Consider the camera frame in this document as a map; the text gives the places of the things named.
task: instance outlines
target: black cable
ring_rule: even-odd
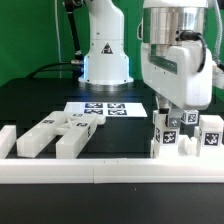
[[[69,23],[70,23],[71,32],[72,32],[73,44],[74,44],[74,48],[75,48],[75,51],[76,51],[75,56],[79,56],[79,55],[77,55],[77,53],[82,55],[73,14],[69,13],[68,14],[68,19],[69,19]]]
[[[69,25],[71,29],[73,45],[75,48],[75,59],[83,60],[83,55],[82,55],[82,51],[79,44],[79,38],[78,38],[77,28],[76,28],[74,14],[73,14],[74,10],[76,8],[80,8],[82,5],[81,1],[78,1],[78,2],[79,2],[79,5],[75,6],[72,0],[64,0],[64,6],[68,14],[68,20],[69,20]]]
[[[197,72],[201,72],[205,66],[205,61],[206,61],[206,42],[205,39],[202,37],[200,33],[192,32],[192,31],[183,31],[180,36],[180,40],[188,41],[188,40],[193,40],[193,41],[198,41],[200,40],[202,43],[202,61],[201,64],[197,70]]]
[[[44,65],[44,66],[36,69],[35,71],[31,72],[29,75],[26,76],[26,78],[32,79],[38,72],[41,72],[41,71],[45,70],[46,68],[52,68],[52,67],[56,67],[56,66],[60,66],[60,65],[71,65],[71,62],[58,62],[58,63]]]
[[[198,35],[198,38],[202,43],[202,61],[201,61],[201,65],[198,68],[198,73],[199,73],[205,67],[207,45],[206,45],[205,39],[201,35]]]

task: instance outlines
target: white cube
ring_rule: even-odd
[[[181,117],[181,122],[184,124],[197,124],[198,114],[197,110],[185,110]]]

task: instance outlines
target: black tabletop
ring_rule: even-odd
[[[17,137],[66,102],[142,103],[147,118],[107,118],[79,158],[148,158],[154,92],[137,81],[115,93],[77,87],[70,79],[15,79],[0,88],[0,128],[16,124]],[[220,114],[213,97],[204,114]],[[182,133],[192,135],[193,127]],[[55,158],[55,142],[38,158]],[[16,158],[16,146],[7,159]],[[223,184],[0,185],[1,223],[224,223]]]

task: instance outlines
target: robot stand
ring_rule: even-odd
[[[124,15],[111,0],[86,1],[90,16],[90,51],[84,59],[81,87],[115,91],[130,86],[124,53]]]

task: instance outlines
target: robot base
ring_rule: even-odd
[[[113,84],[113,85],[99,85],[99,84],[92,84],[88,82],[81,82],[79,81],[79,87],[90,89],[94,91],[108,91],[108,92],[115,92],[120,91],[123,89],[128,89],[133,87],[133,81],[126,82],[124,84]]]

